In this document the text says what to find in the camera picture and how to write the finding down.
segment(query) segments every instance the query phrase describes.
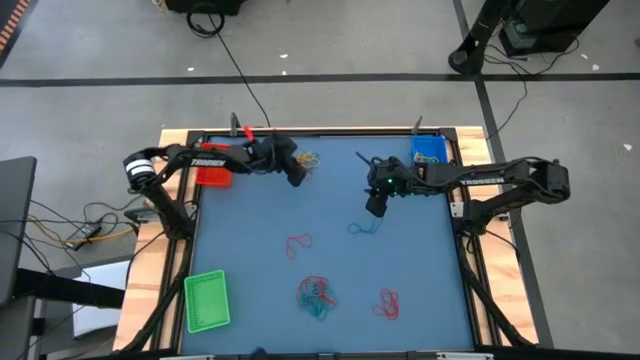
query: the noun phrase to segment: green tray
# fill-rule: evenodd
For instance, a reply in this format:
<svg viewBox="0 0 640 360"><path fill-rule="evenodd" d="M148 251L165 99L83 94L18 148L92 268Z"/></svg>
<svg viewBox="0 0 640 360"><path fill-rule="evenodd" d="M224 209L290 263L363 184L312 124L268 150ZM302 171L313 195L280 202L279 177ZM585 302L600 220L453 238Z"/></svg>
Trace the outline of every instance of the green tray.
<svg viewBox="0 0 640 360"><path fill-rule="evenodd" d="M189 276L184 279L184 292L190 333L231 322L224 271Z"/></svg>

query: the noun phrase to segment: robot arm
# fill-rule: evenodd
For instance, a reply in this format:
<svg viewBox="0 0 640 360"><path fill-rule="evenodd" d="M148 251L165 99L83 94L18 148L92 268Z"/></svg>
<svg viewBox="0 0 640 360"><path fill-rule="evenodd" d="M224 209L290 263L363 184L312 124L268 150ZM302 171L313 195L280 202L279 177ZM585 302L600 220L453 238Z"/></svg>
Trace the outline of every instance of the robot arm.
<svg viewBox="0 0 640 360"><path fill-rule="evenodd" d="M158 209L160 221L170 239L191 239L192 219L187 216L184 205L171 199L162 187L177 170L186 167L224 167L241 174L267 174L285 172L291 185L300 185L306 170L293 157L297 145L289 137L269 135L256 141L248 129L249 141L228 149L199 149L182 145L161 148L146 148L129 155L124 168L129 180L130 193L142 194ZM160 157L167 165L156 174L151 159Z"/></svg>
<svg viewBox="0 0 640 360"><path fill-rule="evenodd" d="M377 217L384 216L389 197L442 194L463 185L515 185L489 200L473 200L463 205L462 214L457 214L463 229L482 234L498 214L532 202L559 203L570 195L569 173L557 160L527 157L502 164L416 164L409 168L393 156L387 160L375 157L367 160L359 153L358 156L370 167L366 208Z"/></svg>

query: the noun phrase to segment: blue work surface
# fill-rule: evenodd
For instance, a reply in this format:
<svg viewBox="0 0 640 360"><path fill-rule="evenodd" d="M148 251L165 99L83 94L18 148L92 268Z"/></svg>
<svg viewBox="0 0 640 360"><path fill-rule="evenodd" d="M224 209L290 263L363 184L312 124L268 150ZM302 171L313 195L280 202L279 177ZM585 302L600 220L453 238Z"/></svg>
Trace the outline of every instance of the blue work surface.
<svg viewBox="0 0 640 360"><path fill-rule="evenodd" d="M320 166L294 188L286 175L234 175L230 189L204 189L192 274L224 270L231 323L190 334L182 354L468 350L473 347L446 197L389 199L377 233L368 227L366 157L395 155L407 164L408 137L295 138ZM228 142L214 139L213 142ZM309 233L313 246L289 236ZM323 276L337 305L323 321L298 307L307 276ZM399 295L399 317L373 313L380 290Z"/></svg>

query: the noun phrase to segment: red rubber band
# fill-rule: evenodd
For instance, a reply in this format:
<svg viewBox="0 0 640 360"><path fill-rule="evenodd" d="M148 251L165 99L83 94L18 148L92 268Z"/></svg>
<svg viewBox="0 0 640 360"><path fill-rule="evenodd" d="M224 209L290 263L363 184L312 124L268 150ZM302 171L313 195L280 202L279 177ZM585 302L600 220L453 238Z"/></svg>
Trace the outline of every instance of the red rubber band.
<svg viewBox="0 0 640 360"><path fill-rule="evenodd" d="M389 320L396 320L400 313L398 305L398 293L389 289L380 290L382 304L373 307L373 313L377 316L385 316Z"/></svg>

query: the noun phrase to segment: red container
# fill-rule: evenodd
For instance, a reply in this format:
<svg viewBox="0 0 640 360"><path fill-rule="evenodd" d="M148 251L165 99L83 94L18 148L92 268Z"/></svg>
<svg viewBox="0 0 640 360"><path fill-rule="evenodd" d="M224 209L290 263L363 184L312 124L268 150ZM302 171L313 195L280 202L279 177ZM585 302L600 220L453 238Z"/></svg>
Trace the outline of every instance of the red container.
<svg viewBox="0 0 640 360"><path fill-rule="evenodd" d="M228 144L202 144L203 149L228 149ZM217 188L230 188L233 180L233 173L224 167L203 167L196 173L196 184Z"/></svg>

